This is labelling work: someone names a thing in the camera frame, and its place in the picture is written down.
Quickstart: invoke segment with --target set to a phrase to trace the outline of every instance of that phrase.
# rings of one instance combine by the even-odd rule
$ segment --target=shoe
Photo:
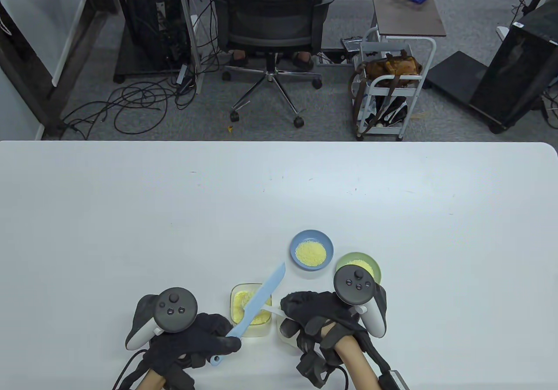
[[[301,71],[309,72],[313,69],[313,60],[311,57],[309,61],[303,61],[302,59],[300,59],[299,54],[297,53],[293,57],[293,65],[295,65]]]
[[[248,64],[248,57],[244,56],[242,59],[235,59],[235,56],[231,54],[231,59],[229,59],[229,66],[243,68],[247,64]]]

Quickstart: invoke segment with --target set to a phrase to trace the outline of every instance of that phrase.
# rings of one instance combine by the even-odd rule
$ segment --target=office chair
[[[263,81],[273,82],[295,113],[295,127],[304,120],[291,101],[279,76],[311,78],[315,89],[321,88],[321,75],[312,72],[279,71],[281,54],[321,49],[323,22],[333,0],[213,0],[217,14],[217,44],[224,51],[244,50],[265,54],[265,70],[227,66],[223,80],[231,79],[230,71],[261,75],[231,108],[231,121],[239,120],[238,110],[249,103],[249,97]]]

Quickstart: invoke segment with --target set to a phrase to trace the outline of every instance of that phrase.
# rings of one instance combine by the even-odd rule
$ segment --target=wrist
[[[321,337],[325,337],[327,333],[335,326],[336,323],[332,322],[327,326],[321,328]],[[343,336],[336,344],[335,344],[335,352],[339,354],[341,358],[343,356],[349,355],[351,352],[357,350],[361,352],[361,347],[358,345],[357,340],[353,336]]]

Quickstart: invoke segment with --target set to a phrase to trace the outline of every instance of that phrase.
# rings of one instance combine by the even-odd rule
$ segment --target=white wall
[[[52,75],[52,84],[56,86],[85,0],[0,1]]]
[[[0,140],[35,140],[42,135],[42,124],[0,69]]]

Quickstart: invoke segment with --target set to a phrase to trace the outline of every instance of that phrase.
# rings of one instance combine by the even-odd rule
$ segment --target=vr controller
[[[185,288],[173,287],[159,295],[143,296],[136,306],[132,330],[126,337],[126,349],[139,349],[163,332],[182,332],[196,316],[196,298]]]
[[[387,300],[385,290],[376,284],[372,275],[356,265],[345,265],[335,273],[333,286],[337,296],[361,316],[368,333],[382,338],[387,329]]]

